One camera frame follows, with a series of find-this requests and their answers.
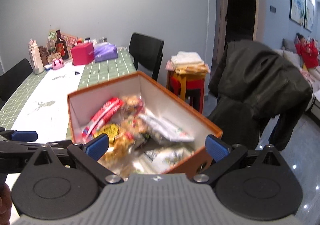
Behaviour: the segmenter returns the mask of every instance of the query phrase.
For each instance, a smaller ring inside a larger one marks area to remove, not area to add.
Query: doorway
[[[256,1],[217,0],[216,35],[211,72],[215,71],[228,42],[253,39]]]

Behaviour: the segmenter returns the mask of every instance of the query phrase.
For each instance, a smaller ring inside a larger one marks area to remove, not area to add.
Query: red sweater
[[[307,47],[310,47],[310,53],[307,53]],[[313,43],[302,47],[301,44],[296,44],[297,53],[302,56],[303,62],[307,68],[315,68],[319,66],[318,50]]]

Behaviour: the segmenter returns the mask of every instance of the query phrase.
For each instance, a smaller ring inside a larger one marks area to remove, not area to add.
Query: tiled floor
[[[208,116],[215,108],[216,98],[209,96],[205,102],[204,115]],[[277,118],[269,121],[257,150],[268,144],[268,138]],[[296,217],[307,225],[320,224],[320,127],[303,115],[295,126],[290,142],[281,152],[292,168],[303,188],[303,201]]]

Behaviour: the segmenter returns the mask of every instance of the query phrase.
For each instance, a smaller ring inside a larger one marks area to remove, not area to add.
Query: bottle label
[[[60,52],[61,56],[64,56],[66,54],[66,51],[64,50],[63,43],[58,43],[56,45],[56,49],[57,49],[57,52]]]

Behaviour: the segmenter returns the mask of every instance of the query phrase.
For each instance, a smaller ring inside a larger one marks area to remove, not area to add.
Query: black jacket
[[[227,45],[209,90],[218,98],[209,119],[222,129],[222,140],[248,149],[256,148],[270,118],[279,114],[269,143],[283,150],[312,97],[294,65],[248,40]]]

